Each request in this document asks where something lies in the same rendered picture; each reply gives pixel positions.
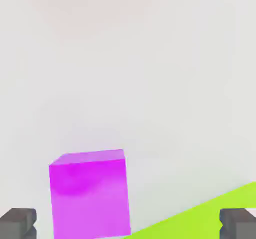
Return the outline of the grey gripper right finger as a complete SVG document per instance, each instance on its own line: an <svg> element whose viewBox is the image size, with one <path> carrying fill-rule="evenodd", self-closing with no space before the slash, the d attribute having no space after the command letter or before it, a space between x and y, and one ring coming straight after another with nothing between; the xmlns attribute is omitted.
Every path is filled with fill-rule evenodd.
<svg viewBox="0 0 256 239"><path fill-rule="evenodd" d="M219 239L256 239L256 217L245 208L223 208Z"/></svg>

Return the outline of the large lime green box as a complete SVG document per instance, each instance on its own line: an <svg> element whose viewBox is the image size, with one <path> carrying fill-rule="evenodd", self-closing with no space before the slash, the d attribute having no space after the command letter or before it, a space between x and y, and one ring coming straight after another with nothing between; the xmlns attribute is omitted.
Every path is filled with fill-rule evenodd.
<svg viewBox="0 0 256 239"><path fill-rule="evenodd" d="M219 239L221 209L256 208L256 181L134 232L123 239Z"/></svg>

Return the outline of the small magenta cube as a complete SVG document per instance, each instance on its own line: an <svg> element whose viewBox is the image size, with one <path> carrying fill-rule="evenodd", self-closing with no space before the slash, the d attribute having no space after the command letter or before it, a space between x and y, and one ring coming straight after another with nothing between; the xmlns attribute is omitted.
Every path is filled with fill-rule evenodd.
<svg viewBox="0 0 256 239"><path fill-rule="evenodd" d="M54 239L131 234L122 149L63 154L48 169Z"/></svg>

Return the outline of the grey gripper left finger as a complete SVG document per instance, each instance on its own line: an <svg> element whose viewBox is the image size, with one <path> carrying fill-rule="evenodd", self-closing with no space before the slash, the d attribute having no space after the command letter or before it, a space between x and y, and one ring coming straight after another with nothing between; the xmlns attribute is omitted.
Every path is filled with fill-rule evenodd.
<svg viewBox="0 0 256 239"><path fill-rule="evenodd" d="M0 217L0 239L37 239L34 208L11 208Z"/></svg>

